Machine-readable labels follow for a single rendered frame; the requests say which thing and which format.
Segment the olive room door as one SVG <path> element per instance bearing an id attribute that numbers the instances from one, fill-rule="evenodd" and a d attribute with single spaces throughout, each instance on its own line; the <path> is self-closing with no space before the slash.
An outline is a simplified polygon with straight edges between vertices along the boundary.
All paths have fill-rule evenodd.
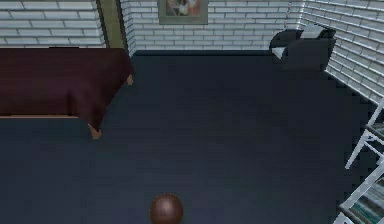
<path id="1" fill-rule="evenodd" d="M 106 46 L 128 50 L 120 0 L 96 0 L 96 4 Z"/>

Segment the dark red bed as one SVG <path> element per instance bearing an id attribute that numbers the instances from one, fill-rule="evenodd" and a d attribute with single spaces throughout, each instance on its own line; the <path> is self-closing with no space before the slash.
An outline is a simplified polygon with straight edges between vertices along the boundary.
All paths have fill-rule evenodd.
<path id="1" fill-rule="evenodd" d="M 122 48 L 0 48 L 0 118 L 78 118 L 91 136 L 134 67 Z"/>

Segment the grey framed wall picture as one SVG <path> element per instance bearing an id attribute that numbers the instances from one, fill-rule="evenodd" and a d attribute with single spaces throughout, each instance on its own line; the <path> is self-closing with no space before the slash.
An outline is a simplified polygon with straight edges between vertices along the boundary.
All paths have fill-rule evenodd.
<path id="1" fill-rule="evenodd" d="M 209 0 L 158 0 L 161 25 L 207 25 Z"/>

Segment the white metal shelf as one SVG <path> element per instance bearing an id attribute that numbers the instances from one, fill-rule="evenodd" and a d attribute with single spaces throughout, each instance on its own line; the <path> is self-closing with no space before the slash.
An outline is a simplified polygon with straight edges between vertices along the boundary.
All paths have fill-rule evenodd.
<path id="1" fill-rule="evenodd" d="M 377 122 L 381 112 L 384 112 L 384 97 L 345 165 L 349 169 L 360 151 L 367 147 L 378 156 L 377 167 L 338 206 L 339 214 L 332 224 L 384 224 L 384 151 L 380 152 L 372 145 L 377 142 L 384 147 L 384 122 Z"/>

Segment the brown basketball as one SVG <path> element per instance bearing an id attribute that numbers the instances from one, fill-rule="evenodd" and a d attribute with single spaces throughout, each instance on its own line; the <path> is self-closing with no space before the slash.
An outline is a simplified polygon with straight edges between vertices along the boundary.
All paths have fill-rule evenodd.
<path id="1" fill-rule="evenodd" d="M 184 209 L 181 200 L 172 193 L 158 195 L 151 203 L 151 224 L 181 224 Z"/>

